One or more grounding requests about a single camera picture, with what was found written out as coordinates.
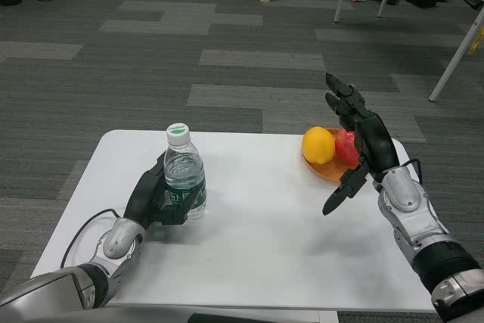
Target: bottle label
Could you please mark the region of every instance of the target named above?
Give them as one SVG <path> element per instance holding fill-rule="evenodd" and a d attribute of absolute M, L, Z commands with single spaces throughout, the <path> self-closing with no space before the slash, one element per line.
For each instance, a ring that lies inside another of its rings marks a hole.
<path fill-rule="evenodd" d="M 205 179 L 203 179 L 202 182 L 190 189 L 177 189 L 173 188 L 171 185 L 168 185 L 167 188 L 169 193 L 169 199 L 172 201 L 172 204 L 183 204 L 187 197 L 194 191 L 200 191 L 200 193 L 198 194 L 197 200 L 191 206 L 191 209 L 200 207 L 206 201 Z"/>

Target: red apple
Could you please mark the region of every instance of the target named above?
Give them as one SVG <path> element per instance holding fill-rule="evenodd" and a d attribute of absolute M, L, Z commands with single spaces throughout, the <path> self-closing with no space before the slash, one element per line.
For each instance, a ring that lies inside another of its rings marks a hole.
<path fill-rule="evenodd" d="M 360 155 L 355 148 L 355 132 L 341 130 L 336 135 L 336 154 L 348 166 L 357 166 Z"/>

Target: water bottle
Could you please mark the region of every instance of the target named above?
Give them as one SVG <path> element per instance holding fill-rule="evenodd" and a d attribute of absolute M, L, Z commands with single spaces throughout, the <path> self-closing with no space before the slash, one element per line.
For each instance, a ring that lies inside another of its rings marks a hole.
<path fill-rule="evenodd" d="M 183 204 L 193 191 L 200 191 L 188 212 L 188 219 L 197 219 L 205 213 L 206 188 L 203 161 L 190 141 L 190 130 L 176 123 L 166 130 L 168 149 L 165 153 L 165 179 L 172 204 Z"/>

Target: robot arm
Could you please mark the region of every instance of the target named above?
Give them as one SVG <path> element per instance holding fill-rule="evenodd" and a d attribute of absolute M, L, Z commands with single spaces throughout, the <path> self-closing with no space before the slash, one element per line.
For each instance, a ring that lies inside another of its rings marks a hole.
<path fill-rule="evenodd" d="M 331 109 L 347 131 L 355 132 L 360 166 L 348 170 L 341 186 L 324 205 L 323 214 L 335 210 L 346 197 L 354 197 L 370 173 L 380 193 L 378 206 L 393 226 L 395 241 L 443 321 L 484 321 L 484 270 L 439 221 L 429 195 L 400 166 L 392 139 L 381 118 L 365 108 L 356 89 L 327 74 L 336 95 L 326 94 Z"/>
<path fill-rule="evenodd" d="M 0 321 L 27 321 L 105 306 L 116 294 L 124 272 L 139 257 L 149 225 L 152 222 L 182 225 L 198 197 L 199 191 L 194 191 L 182 206 L 164 205 L 163 159 L 164 154 L 152 169 L 141 176 L 124 216 L 118 217 L 113 228 L 101 236 L 90 261 L 64 268 L 63 260 L 63 269 L 19 285 L 7 297 L 0 299 Z"/>

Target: plate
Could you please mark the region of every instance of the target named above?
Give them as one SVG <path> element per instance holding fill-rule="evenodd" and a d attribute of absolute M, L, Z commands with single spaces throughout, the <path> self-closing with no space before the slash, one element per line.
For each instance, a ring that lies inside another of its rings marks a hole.
<path fill-rule="evenodd" d="M 332 134 L 333 138 L 336 138 L 336 135 L 338 135 L 338 132 L 340 132 L 340 129 L 326 130 Z M 334 153 L 333 159 L 326 164 L 314 164 L 308 162 L 304 156 L 302 156 L 302 158 L 304 159 L 310 170 L 318 177 L 337 183 L 340 182 L 340 179 L 343 174 L 345 174 L 346 170 L 354 169 L 357 167 L 346 165 L 340 158 L 338 158 L 336 153 Z"/>

